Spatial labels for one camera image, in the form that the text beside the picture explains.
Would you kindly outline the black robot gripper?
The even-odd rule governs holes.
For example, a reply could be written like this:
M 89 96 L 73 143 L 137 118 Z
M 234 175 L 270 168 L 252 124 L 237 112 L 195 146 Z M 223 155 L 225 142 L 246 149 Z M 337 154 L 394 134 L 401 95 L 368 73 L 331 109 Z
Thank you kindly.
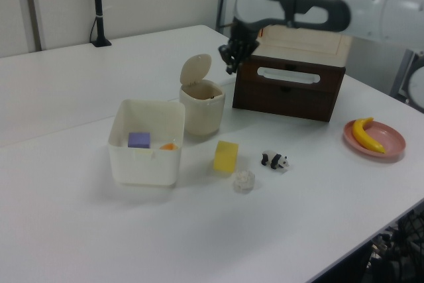
M 249 34 L 246 38 L 231 38 L 228 44 L 218 47 L 222 60 L 227 65 L 226 72 L 234 74 L 240 63 L 246 60 L 258 47 L 257 34 Z

